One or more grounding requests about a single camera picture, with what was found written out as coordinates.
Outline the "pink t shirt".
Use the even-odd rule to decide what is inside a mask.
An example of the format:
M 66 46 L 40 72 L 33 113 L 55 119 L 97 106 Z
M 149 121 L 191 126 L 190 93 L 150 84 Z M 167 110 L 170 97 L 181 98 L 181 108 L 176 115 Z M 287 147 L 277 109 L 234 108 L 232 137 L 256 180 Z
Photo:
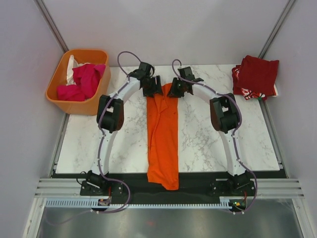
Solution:
M 92 98 L 105 72 L 104 64 L 85 64 L 73 68 L 74 84 L 57 87 L 57 99 L 60 101 L 83 102 Z

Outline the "orange t shirt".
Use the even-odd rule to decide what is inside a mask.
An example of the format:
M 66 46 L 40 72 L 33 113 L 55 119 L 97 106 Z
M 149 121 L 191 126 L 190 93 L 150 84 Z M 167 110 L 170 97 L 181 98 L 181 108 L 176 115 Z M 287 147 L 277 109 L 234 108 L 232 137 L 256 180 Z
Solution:
M 163 95 L 147 98 L 148 182 L 166 190 L 179 188 L 178 99 L 168 96 L 172 84 L 162 87 Z

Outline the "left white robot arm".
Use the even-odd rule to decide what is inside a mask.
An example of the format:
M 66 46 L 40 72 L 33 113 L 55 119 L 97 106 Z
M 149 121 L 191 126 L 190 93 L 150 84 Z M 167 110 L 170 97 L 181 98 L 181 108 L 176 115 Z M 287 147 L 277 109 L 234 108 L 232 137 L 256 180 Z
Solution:
M 151 64 L 141 62 L 136 70 L 126 74 L 126 81 L 117 91 L 100 96 L 97 123 L 101 141 L 97 158 L 81 183 L 81 196 L 106 196 L 108 189 L 116 182 L 107 175 L 114 139 L 124 123 L 124 103 L 140 89 L 145 97 L 162 94 L 160 77 L 154 76 L 154 73 L 155 68 Z

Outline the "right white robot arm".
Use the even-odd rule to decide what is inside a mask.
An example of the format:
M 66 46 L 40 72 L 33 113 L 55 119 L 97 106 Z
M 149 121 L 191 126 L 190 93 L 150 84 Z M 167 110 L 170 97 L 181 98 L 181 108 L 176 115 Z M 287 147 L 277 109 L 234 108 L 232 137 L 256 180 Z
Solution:
M 211 124 L 219 133 L 227 160 L 228 179 L 225 191 L 232 195 L 247 192 L 256 196 L 258 183 L 256 175 L 241 160 L 238 129 L 242 124 L 241 111 L 231 93 L 220 93 L 208 86 L 201 78 L 196 78 L 191 67 L 172 67 L 176 77 L 172 81 L 169 97 L 181 98 L 185 93 L 199 97 L 209 103 Z

